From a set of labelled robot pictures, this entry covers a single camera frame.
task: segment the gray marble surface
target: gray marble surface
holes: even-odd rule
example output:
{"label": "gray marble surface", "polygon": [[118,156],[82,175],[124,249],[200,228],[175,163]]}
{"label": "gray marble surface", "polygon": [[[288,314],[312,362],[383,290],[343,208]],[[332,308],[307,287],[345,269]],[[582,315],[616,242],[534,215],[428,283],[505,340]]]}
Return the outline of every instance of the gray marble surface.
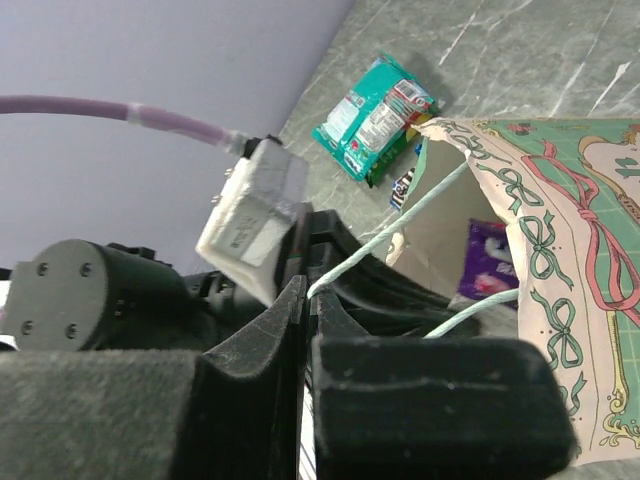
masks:
{"label": "gray marble surface", "polygon": [[[282,132],[312,166],[308,197],[336,209],[362,240],[390,223],[391,183],[354,183],[311,140],[312,128],[384,50],[416,73],[450,117],[640,115],[638,0],[359,0]],[[567,479],[635,479],[640,462],[564,472]]]}

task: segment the bolt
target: bolt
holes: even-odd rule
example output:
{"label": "bolt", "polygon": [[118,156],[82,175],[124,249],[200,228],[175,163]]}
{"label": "bolt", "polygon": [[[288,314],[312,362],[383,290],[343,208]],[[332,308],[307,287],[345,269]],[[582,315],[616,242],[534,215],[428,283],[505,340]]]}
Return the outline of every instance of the bolt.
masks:
{"label": "bolt", "polygon": [[78,328],[76,327],[76,324],[72,323],[70,325],[67,325],[67,328],[64,329],[64,334],[69,340],[73,340],[74,338],[76,338],[76,335],[78,334]]}
{"label": "bolt", "polygon": [[33,330],[33,322],[31,321],[24,322],[22,324],[22,327],[20,327],[20,333],[22,333],[23,335],[29,335],[32,330]]}
{"label": "bolt", "polygon": [[39,276],[44,277],[47,272],[49,271],[49,264],[48,263],[40,263],[38,265],[38,268],[36,269],[36,272],[38,273]]}
{"label": "bolt", "polygon": [[80,267],[80,275],[82,275],[83,277],[88,277],[91,274],[91,268],[92,267],[90,263],[83,263]]}

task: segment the white wall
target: white wall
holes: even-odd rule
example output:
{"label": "white wall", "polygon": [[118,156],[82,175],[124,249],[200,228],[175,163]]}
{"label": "white wall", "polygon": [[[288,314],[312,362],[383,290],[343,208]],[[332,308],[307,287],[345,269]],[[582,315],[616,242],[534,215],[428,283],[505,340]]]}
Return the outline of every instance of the white wall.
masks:
{"label": "white wall", "polygon": [[[354,0],[0,2],[0,95],[135,101],[277,133]],[[159,251],[183,272],[235,163],[119,122],[0,117],[0,266],[67,238]]]}

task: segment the teal snack package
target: teal snack package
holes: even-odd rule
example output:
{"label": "teal snack package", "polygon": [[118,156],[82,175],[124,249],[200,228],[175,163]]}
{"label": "teal snack package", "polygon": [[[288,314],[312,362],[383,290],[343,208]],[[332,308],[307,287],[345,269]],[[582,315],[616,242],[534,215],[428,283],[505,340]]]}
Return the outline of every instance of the teal snack package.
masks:
{"label": "teal snack package", "polygon": [[412,123],[435,110],[435,100],[415,75],[383,53],[311,136],[362,181]]}

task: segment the purple wrapper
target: purple wrapper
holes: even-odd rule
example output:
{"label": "purple wrapper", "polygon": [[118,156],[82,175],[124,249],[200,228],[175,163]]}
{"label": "purple wrapper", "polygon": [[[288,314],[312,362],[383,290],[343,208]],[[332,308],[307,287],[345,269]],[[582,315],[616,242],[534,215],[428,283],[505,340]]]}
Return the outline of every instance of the purple wrapper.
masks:
{"label": "purple wrapper", "polygon": [[[518,288],[518,284],[504,226],[471,220],[458,293],[471,300],[482,300]],[[516,308],[517,303],[509,306]]]}

